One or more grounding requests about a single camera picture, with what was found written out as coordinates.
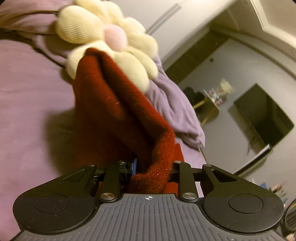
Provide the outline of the dark door frame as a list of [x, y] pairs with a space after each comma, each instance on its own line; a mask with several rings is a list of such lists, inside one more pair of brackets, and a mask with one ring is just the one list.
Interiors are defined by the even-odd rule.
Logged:
[[167, 70], [168, 77], [179, 84], [195, 68], [210, 57], [229, 37], [226, 35], [209, 30], [187, 49]]

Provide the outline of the purple crumpled blanket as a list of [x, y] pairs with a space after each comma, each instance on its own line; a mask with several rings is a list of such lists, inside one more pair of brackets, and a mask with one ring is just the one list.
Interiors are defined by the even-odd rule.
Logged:
[[[68, 54], [77, 45], [62, 40], [56, 33], [55, 23], [59, 10], [73, 2], [1, 1], [1, 30], [13, 31], [28, 39], [35, 49], [61, 66], [63, 73], [67, 74]], [[182, 148], [203, 148], [205, 134], [192, 105], [184, 92], [166, 75], [159, 55], [154, 62], [158, 76], [150, 80], [145, 96], [173, 128]]]

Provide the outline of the cream flower shaped pillow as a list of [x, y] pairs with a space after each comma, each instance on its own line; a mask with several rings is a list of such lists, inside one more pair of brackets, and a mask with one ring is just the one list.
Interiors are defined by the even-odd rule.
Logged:
[[59, 10], [55, 23], [57, 35], [77, 47], [70, 51], [66, 72], [74, 79], [78, 63], [88, 48], [105, 52], [142, 92], [157, 78], [156, 40], [146, 34], [136, 19], [124, 16], [111, 1], [74, 1]]

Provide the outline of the red knitted sweater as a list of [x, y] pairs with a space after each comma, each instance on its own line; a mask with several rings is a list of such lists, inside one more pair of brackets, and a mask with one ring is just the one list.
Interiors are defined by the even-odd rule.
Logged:
[[173, 128], [106, 53], [86, 50], [73, 91], [76, 167], [136, 162], [130, 193], [178, 192], [169, 180], [173, 162], [183, 161]]

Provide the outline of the black flat screen television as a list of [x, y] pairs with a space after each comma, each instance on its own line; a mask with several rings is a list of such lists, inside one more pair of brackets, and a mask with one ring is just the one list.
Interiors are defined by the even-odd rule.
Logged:
[[265, 145], [274, 147], [295, 126], [282, 108], [258, 84], [236, 99], [234, 105]]

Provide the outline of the yellow side table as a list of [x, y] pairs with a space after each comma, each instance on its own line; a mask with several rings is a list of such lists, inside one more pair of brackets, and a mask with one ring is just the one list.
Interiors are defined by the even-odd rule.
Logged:
[[193, 105], [201, 126], [214, 120], [220, 113], [218, 106], [210, 99], [207, 92], [204, 92], [204, 96], [205, 98], [202, 101]]

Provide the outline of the purple bed sheet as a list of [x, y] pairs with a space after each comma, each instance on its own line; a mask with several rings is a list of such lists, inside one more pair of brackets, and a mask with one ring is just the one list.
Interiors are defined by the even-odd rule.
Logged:
[[68, 75], [31, 45], [1, 39], [1, 240], [20, 231], [20, 194], [82, 166], [74, 126]]

